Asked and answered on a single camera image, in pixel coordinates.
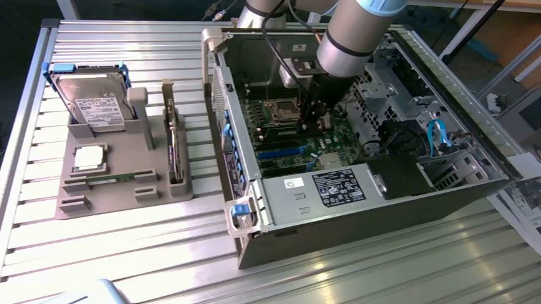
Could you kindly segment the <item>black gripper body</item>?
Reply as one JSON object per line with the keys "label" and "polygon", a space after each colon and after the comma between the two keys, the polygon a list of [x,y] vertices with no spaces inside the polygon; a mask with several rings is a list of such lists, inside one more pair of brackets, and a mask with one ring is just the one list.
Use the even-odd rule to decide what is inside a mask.
{"label": "black gripper body", "polygon": [[354,83],[353,77],[337,77],[329,73],[313,76],[307,92],[301,94],[301,110],[305,111],[311,103],[325,103],[325,109],[331,110],[342,100]]}

